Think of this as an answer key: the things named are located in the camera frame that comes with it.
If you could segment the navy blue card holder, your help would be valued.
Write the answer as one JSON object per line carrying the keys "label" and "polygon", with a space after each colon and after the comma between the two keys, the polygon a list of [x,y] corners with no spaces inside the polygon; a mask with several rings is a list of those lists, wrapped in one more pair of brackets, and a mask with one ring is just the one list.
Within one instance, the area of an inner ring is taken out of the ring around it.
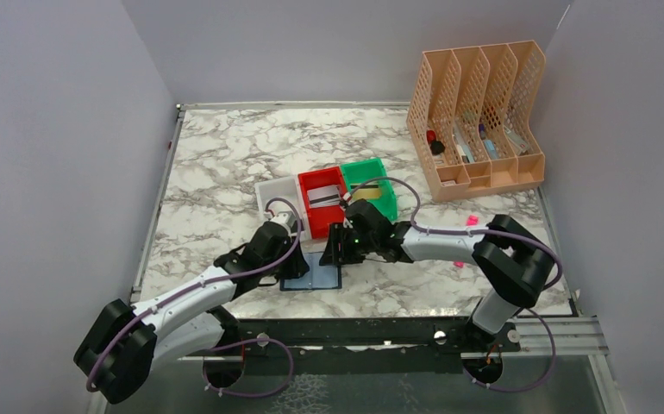
{"label": "navy blue card holder", "polygon": [[282,292],[338,290],[342,287],[341,267],[321,265],[322,252],[304,253],[310,270],[297,279],[283,279],[279,289]]}

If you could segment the white plastic bin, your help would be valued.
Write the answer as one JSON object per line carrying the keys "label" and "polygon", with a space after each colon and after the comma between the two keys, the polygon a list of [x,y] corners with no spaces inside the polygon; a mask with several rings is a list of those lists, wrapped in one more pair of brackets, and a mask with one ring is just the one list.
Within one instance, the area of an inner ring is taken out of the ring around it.
{"label": "white plastic bin", "polygon": [[254,185],[254,189],[261,216],[266,214],[266,205],[272,198],[283,198],[294,205],[300,216],[302,223],[301,241],[307,242],[310,240],[309,222],[297,175],[260,181]]}

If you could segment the peach file organizer rack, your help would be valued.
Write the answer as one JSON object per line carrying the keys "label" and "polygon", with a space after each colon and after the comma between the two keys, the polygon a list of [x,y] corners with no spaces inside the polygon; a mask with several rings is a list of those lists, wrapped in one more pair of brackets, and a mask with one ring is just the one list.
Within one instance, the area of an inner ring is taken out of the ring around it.
{"label": "peach file organizer rack", "polygon": [[[422,52],[406,123],[436,202],[526,191],[543,183],[546,158],[529,119],[545,66],[535,41]],[[460,157],[454,122],[471,149],[471,163]],[[504,125],[530,144],[526,154],[513,151]],[[430,152],[429,129],[445,144],[443,154]]]}

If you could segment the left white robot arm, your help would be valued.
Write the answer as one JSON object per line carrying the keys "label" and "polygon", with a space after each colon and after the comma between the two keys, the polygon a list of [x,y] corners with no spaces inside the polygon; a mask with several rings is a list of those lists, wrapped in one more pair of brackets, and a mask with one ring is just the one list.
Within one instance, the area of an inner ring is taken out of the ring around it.
{"label": "left white robot arm", "polygon": [[73,356],[86,376],[87,391],[117,404],[165,362],[206,348],[230,352],[238,333],[212,310],[259,288],[265,277],[297,277],[308,269],[298,223],[284,214],[264,222],[250,241],[219,256],[180,287],[136,304],[120,298],[109,302]]}

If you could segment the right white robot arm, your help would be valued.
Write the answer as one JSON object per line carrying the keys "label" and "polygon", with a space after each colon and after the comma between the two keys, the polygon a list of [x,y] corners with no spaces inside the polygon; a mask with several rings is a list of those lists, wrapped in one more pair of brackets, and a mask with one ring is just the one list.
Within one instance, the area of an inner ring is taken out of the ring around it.
{"label": "right white robot arm", "polygon": [[463,330],[466,344],[477,351],[494,344],[511,317],[536,305],[551,273],[562,273],[554,251],[510,216],[498,214],[485,226],[433,229],[412,219],[394,223],[360,200],[346,208],[344,222],[330,224],[319,263],[360,264],[369,254],[388,263],[441,260],[477,266],[492,287]]}

